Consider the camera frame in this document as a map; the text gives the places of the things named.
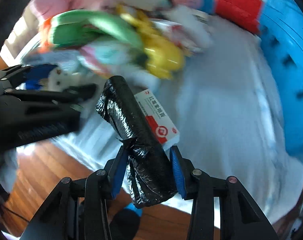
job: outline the garbage bag roll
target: garbage bag roll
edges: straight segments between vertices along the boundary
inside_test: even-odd
[[[171,164],[122,76],[105,83],[96,111],[109,122],[129,150],[127,179],[137,208],[162,203],[177,192]]]

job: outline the red circular logo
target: red circular logo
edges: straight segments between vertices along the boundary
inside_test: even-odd
[[[168,134],[168,129],[165,126],[159,126],[156,128],[156,135],[158,137],[166,137],[166,135]]]

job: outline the red bag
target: red bag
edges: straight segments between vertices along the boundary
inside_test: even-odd
[[[258,33],[262,0],[216,0],[216,13],[251,33]]]

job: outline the yellow plastic object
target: yellow plastic object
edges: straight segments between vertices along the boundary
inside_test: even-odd
[[[148,56],[146,69],[158,78],[172,78],[171,71],[181,69],[184,64],[183,52],[152,27],[148,17],[139,10],[119,5],[121,18],[137,28]]]

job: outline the white sheet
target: white sheet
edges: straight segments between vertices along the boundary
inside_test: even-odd
[[[210,176],[236,176],[274,223],[301,194],[303,164],[285,152],[279,95],[257,37],[218,16],[210,24],[214,46],[188,59],[155,95],[181,133],[183,157]],[[102,89],[104,81],[98,83]],[[92,112],[79,133],[55,139],[92,170],[114,158],[121,145],[94,112],[96,101],[87,103]],[[191,212],[192,203],[178,195],[164,204]],[[217,201],[214,224],[220,227]]]

